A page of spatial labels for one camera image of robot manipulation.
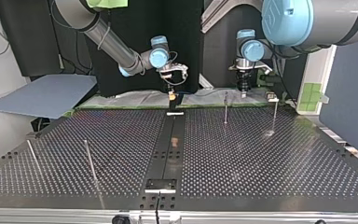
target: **blue cap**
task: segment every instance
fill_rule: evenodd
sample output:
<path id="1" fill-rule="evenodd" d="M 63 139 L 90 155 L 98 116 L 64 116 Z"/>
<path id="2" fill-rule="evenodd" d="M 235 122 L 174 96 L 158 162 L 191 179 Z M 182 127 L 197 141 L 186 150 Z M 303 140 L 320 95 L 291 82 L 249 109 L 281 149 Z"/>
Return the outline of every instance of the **blue cap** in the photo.
<path id="1" fill-rule="evenodd" d="M 264 46 L 258 40 L 247 41 L 241 47 L 242 56 L 254 63 L 260 61 L 264 57 L 264 52 Z"/>
<path id="2" fill-rule="evenodd" d="M 264 0 L 262 25 L 266 38 L 275 45 L 299 46 L 313 26 L 311 0 Z"/>
<path id="3" fill-rule="evenodd" d="M 255 37 L 255 30 L 240 30 L 237 32 L 237 39 Z"/>
<path id="4" fill-rule="evenodd" d="M 153 37 L 152 40 L 152 46 L 155 46 L 157 44 L 168 44 L 167 37 L 165 35 L 158 35 L 156 37 Z"/>
<path id="5" fill-rule="evenodd" d="M 154 49 L 150 53 L 149 61 L 155 68 L 162 68 L 170 59 L 170 54 L 165 49 Z"/>
<path id="6" fill-rule="evenodd" d="M 124 70 L 124 68 L 122 68 L 121 66 L 118 67 L 118 70 L 120 70 L 121 75 L 123 75 L 123 77 L 130 77 L 130 73 L 128 73 L 126 70 Z"/>

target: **green sticker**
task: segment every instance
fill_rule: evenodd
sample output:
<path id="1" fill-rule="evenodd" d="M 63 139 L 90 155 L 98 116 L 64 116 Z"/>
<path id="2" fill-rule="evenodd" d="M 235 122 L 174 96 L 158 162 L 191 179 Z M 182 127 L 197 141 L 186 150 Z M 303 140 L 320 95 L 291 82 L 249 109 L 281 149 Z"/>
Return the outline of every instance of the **green sticker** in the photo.
<path id="1" fill-rule="evenodd" d="M 322 84 L 320 83 L 305 83 L 298 110 L 315 112 L 321 100 L 321 89 Z"/>
<path id="2" fill-rule="evenodd" d="M 129 5 L 128 0 L 87 0 L 89 7 L 103 7 L 103 8 L 115 8 L 115 7 L 127 7 Z"/>

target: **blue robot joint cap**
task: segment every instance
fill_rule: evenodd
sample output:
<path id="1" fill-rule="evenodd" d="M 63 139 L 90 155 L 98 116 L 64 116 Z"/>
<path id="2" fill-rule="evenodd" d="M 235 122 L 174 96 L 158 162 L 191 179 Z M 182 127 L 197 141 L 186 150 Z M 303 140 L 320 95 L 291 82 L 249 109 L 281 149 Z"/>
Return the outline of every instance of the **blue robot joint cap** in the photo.
<path id="1" fill-rule="evenodd" d="M 170 54 L 166 49 L 154 49 L 150 53 L 149 61 L 155 68 L 162 68 L 168 63 Z"/>
<path id="2" fill-rule="evenodd" d="M 264 54 L 264 46 L 258 40 L 247 41 L 241 47 L 242 57 L 254 63 L 263 59 Z"/>

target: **perforated metal table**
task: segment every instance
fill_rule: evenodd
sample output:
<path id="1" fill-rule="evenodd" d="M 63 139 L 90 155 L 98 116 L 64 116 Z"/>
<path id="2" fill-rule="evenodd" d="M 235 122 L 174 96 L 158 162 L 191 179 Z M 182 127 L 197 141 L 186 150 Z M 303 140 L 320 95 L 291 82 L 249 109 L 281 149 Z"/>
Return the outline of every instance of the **perforated metal table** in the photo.
<path id="1" fill-rule="evenodd" d="M 0 160 L 0 208 L 358 213 L 358 159 L 273 107 L 83 110 Z M 92 177 L 84 140 L 95 164 Z M 174 194 L 146 194 L 149 179 Z"/>

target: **robotic arm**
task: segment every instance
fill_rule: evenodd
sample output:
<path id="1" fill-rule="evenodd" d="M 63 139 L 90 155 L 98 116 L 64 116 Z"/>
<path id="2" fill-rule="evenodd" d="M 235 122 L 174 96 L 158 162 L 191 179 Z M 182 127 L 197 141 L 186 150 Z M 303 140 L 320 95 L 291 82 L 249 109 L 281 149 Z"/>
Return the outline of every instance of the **robotic arm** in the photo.
<path id="1" fill-rule="evenodd" d="M 264 0 L 262 18 L 267 40 L 256 40 L 253 30 L 237 34 L 237 60 L 230 69 L 237 71 L 242 96 L 262 59 L 294 58 L 358 42 L 358 0 Z"/>
<path id="2" fill-rule="evenodd" d="M 152 49 L 140 54 L 130 49 L 110 29 L 110 26 L 100 18 L 100 13 L 97 11 L 100 8 L 89 7 L 87 0 L 56 0 L 56 4 L 62 16 L 73 28 L 86 34 L 99 48 L 118 62 L 119 70 L 124 77 L 144 74 L 145 70 L 152 68 L 156 68 L 161 74 L 170 74 L 179 70 L 187 75 L 185 65 L 172 64 L 168 40 L 165 36 L 152 38 Z"/>

